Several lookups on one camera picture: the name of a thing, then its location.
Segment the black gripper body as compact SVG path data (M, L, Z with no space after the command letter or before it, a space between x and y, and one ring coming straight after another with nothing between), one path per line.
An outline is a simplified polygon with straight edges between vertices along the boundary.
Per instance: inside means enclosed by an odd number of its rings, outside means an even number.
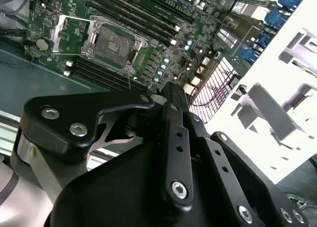
M73 180L56 200L52 227L180 227L189 212L166 182L162 154L140 145Z

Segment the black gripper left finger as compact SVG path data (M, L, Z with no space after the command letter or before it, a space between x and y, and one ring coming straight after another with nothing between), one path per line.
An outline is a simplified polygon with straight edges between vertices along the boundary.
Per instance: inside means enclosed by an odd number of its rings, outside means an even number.
M137 137L162 153L159 194L173 207L193 203L189 111L184 90L167 83L158 94L141 90L40 96L25 103L19 156L28 163L51 201L84 174L88 155Z

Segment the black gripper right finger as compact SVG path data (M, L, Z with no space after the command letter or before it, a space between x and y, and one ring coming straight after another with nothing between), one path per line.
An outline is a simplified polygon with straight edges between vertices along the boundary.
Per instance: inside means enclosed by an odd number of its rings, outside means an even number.
M190 210L182 227L306 227L302 211L224 133L208 134L177 89L184 143L181 180Z

